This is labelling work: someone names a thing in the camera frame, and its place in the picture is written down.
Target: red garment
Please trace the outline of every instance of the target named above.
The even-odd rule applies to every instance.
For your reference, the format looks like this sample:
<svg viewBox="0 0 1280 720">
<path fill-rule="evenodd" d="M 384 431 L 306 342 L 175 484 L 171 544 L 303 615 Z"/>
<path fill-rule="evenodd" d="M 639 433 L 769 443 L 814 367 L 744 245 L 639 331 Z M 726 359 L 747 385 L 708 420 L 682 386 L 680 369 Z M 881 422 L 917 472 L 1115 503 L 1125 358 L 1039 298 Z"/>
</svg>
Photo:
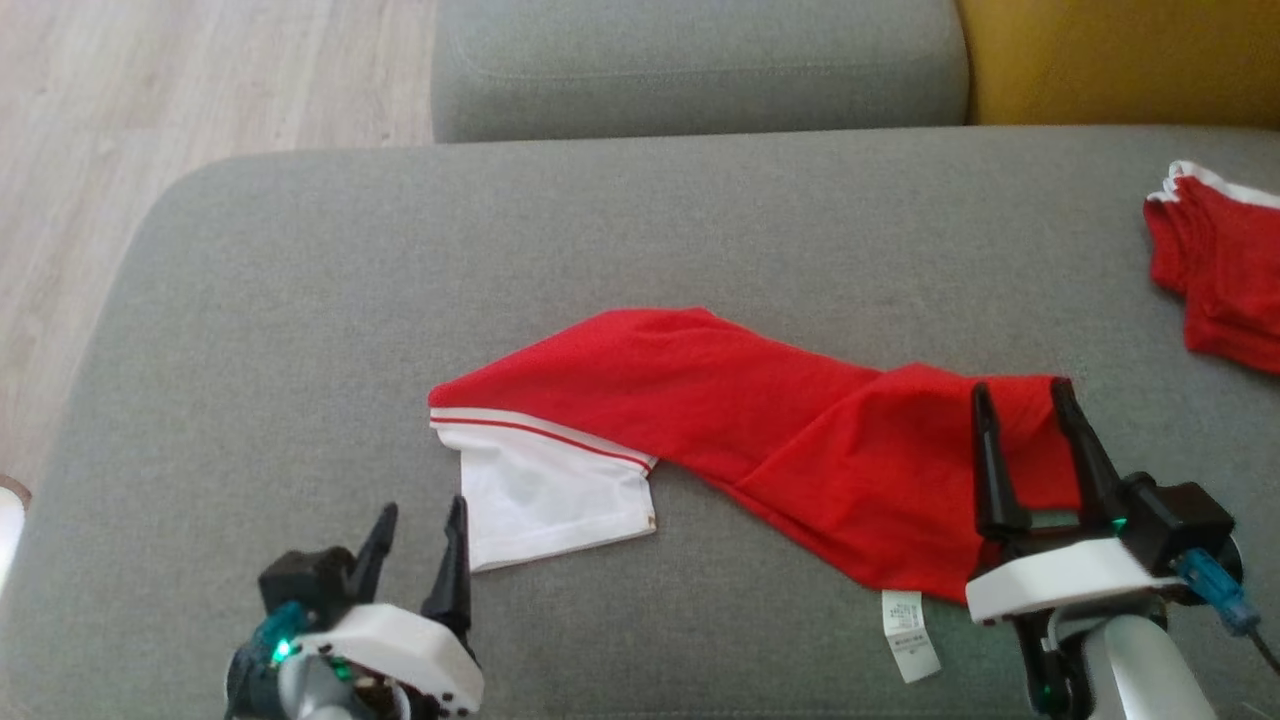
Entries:
<svg viewBox="0 0 1280 720">
<path fill-rule="evenodd" d="M 1079 505 L 1048 377 L 987 378 L 1019 498 Z M 436 387 L 433 409 L 522 413 L 682 465 L 850 578 L 964 602 L 974 532 L 969 396 L 707 310 L 617 310 Z"/>
<path fill-rule="evenodd" d="M 1280 373 L 1280 197 L 1178 161 L 1143 215 L 1152 279 L 1187 299 L 1188 350 Z"/>
</svg>

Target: white clothing tag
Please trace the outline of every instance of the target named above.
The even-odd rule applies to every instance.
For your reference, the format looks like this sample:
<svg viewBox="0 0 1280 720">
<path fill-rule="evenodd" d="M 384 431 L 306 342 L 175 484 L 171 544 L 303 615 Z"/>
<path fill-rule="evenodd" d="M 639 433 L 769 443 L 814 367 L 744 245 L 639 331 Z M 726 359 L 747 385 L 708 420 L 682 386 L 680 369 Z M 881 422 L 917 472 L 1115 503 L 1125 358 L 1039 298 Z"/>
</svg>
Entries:
<svg viewBox="0 0 1280 720">
<path fill-rule="evenodd" d="M 884 611 L 884 639 L 893 651 L 902 680 L 914 683 L 942 670 L 938 653 L 933 651 L 929 634 L 924 630 L 920 593 L 884 591 L 881 605 Z"/>
</svg>

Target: yellow cushion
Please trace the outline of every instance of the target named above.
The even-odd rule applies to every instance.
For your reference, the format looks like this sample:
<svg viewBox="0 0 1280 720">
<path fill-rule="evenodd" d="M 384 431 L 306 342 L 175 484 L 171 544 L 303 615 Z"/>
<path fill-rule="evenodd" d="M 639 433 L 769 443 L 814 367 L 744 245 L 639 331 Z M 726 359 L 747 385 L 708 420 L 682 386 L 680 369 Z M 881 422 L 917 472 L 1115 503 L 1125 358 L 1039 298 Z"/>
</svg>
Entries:
<svg viewBox="0 0 1280 720">
<path fill-rule="evenodd" d="M 1280 0 L 957 0 L 979 124 L 1280 127 Z"/>
</svg>

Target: red and white clothing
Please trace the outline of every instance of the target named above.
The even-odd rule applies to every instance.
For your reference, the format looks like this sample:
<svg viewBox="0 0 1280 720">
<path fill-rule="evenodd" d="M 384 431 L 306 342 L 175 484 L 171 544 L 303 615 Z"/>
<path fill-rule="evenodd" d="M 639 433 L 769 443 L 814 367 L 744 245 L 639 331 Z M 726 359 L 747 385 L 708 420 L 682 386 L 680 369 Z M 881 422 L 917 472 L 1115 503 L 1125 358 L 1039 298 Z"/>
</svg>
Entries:
<svg viewBox="0 0 1280 720">
<path fill-rule="evenodd" d="M 983 378 L 1024 505 L 1079 503 L 1048 377 Z M 429 398 L 462 452 L 475 570 L 657 527 L 645 479 L 682 465 L 874 587 L 957 602 L 979 546 L 975 379 L 860 368 L 707 310 L 596 315 Z"/>
<path fill-rule="evenodd" d="M 1143 215 L 1152 279 L 1187 299 L 1188 350 L 1280 373 L 1280 196 L 1179 160 Z"/>
</svg>

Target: gray upholstered surface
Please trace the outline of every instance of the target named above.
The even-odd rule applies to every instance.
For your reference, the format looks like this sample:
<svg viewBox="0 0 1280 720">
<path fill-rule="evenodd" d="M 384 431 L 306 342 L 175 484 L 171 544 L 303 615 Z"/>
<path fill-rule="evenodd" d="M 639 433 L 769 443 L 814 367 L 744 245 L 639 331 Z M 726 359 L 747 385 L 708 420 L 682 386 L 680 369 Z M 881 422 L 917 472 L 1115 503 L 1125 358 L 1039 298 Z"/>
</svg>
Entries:
<svg viewBox="0 0 1280 720">
<path fill-rule="evenodd" d="M 961 124 L 952 0 L 445 0 L 438 142 Z"/>
<path fill-rule="evenodd" d="M 402 505 L 416 603 L 457 457 L 438 382 L 623 305 L 705 305 L 854 363 L 1066 373 L 1123 471 L 1240 519 L 1280 642 L 1280 382 L 1181 346 L 1139 205 L 1169 160 L 1280 186 L 1280 135 L 860 131 L 247 158 L 184 179 L 120 270 L 6 597 L 9 716 L 215 717 L 255 577 Z M 879 596 L 680 470 L 655 536 L 475 582 L 490 717 L 1023 716 L 1007 629 L 927 605 L 906 687 Z M 1208 611 L 1174 635 L 1226 717 L 1280 715 Z"/>
</svg>

